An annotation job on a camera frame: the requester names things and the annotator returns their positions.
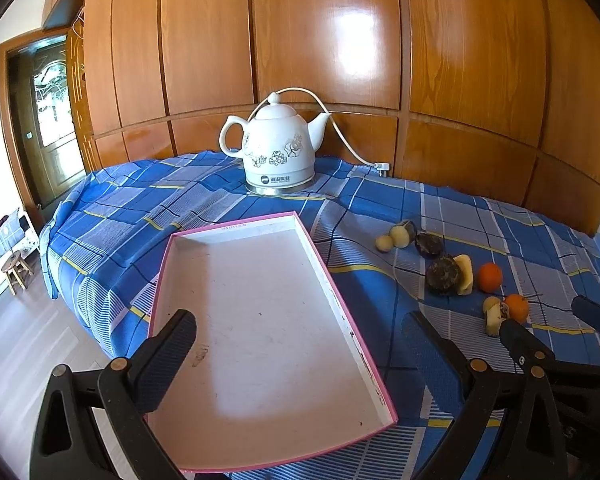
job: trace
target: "tangerine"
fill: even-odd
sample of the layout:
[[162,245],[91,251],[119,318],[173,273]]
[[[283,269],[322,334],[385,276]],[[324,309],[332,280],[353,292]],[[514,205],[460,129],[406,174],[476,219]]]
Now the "tangerine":
[[519,294],[509,294],[504,302],[509,307],[509,317],[518,323],[524,323],[529,315],[529,302]]
[[481,291],[491,294],[502,285],[502,270],[493,262],[484,264],[478,270],[478,287]]

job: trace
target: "stain on tray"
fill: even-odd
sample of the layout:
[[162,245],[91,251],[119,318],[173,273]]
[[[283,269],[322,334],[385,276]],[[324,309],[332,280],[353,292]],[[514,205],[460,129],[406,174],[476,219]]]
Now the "stain on tray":
[[200,348],[196,349],[196,354],[194,355],[191,361],[191,368],[195,368],[198,366],[203,359],[206,357],[206,354],[209,352],[209,347],[207,345],[201,345]]

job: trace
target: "kettle lid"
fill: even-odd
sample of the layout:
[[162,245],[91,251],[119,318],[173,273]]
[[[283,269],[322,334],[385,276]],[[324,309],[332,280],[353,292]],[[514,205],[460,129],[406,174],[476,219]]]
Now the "kettle lid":
[[256,119],[282,119],[285,117],[294,117],[296,115],[296,111],[291,106],[280,104],[280,96],[275,92],[269,94],[267,101],[269,104],[258,111],[255,117]]

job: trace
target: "kettle handle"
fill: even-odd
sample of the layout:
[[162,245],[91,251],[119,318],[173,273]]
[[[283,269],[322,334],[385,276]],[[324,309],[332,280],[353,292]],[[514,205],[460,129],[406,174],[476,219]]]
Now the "kettle handle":
[[249,124],[249,123],[241,117],[237,117],[235,115],[228,116],[226,118],[226,122],[224,123],[224,126],[222,127],[222,130],[220,130],[220,139],[219,139],[220,149],[226,156],[233,156],[235,158],[243,158],[244,154],[242,153],[242,150],[240,150],[238,152],[230,152],[229,148],[226,146],[226,143],[224,142],[224,138],[226,137],[227,131],[234,124],[240,124],[240,126],[244,130],[247,127],[247,124]]

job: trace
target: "glass window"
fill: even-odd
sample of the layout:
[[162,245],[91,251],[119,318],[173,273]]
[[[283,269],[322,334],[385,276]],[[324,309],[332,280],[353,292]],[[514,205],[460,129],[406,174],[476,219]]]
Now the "glass window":
[[56,60],[33,76],[42,145],[48,146],[74,133],[69,104],[66,64]]

